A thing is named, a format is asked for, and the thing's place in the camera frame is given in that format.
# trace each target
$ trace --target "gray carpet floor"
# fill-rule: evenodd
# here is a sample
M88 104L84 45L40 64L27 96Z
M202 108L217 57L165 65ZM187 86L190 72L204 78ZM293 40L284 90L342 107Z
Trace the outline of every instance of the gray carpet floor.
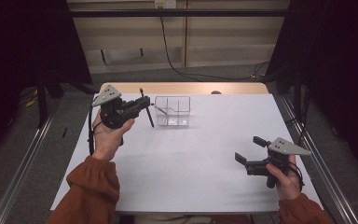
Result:
M249 77L255 73L254 65L212 66L178 70L191 74L224 77L191 76L199 81L208 82L253 82L260 79L260 77ZM266 67L264 66L258 71L258 74L264 74L265 70ZM100 89L104 82L196 81L184 75L178 75L172 69L98 74L93 75L92 79L94 84L89 85L89 87L95 90ZM275 83L268 83L267 86L269 92L274 94L283 118L285 120L290 119L282 106L282 98L293 97L293 90L286 94L278 94ZM44 223L50 215L49 208L62 182L62 176L71 159L92 100L91 95L78 91L69 85L62 84L62 87L65 90L65 95L61 100L48 97L48 105L58 104L57 113L48 129L45 140L34 157L31 169L26 174L21 190L11 206L6 223ZM26 101L27 97L29 96L25 96L21 100ZM8 128L0 143L0 200L32 142L37 122L37 104L30 107L20 106L12 125ZM345 139L336 136L332 132L332 128L331 122L317 103L310 99L307 130L358 218L358 160L352 156L351 149ZM296 141L298 133L293 126L288 129L294 141ZM326 211L328 211L327 214L336 223L344 223L342 215L337 210L330 192L326 189L318 171L315 169L315 165L311 160L304 159L303 161L318 194L324 202ZM255 215L255 223L277 222L275 216Z

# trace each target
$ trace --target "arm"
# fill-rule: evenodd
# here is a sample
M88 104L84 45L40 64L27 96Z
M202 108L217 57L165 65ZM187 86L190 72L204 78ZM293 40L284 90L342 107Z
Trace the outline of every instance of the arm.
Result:
M289 156L289 161L296 164L296 157ZM272 164L267 165L268 171L278 179L276 188L280 197L278 217L281 223L330 223L329 218L319 205L302 194L297 175L289 170L284 175Z
M134 119L129 119L120 129L112 130L97 116L92 124L95 152L67 176L70 189L47 223L110 223L119 197L116 165L111 160L133 123Z

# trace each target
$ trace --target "brown sleeve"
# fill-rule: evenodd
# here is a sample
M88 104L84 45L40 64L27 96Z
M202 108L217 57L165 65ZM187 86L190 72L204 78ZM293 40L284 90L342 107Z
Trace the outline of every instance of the brown sleeve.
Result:
M284 223L331 223L319 204L300 194L293 200L280 200L278 218Z
M113 162L87 157L66 180L70 189L47 223L110 223L120 188Z

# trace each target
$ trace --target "transparent organizer tray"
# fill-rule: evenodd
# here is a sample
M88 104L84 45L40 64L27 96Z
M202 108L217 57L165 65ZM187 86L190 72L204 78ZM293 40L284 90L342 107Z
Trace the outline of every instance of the transparent organizer tray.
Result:
M190 97L156 96L157 125L188 126L190 123Z

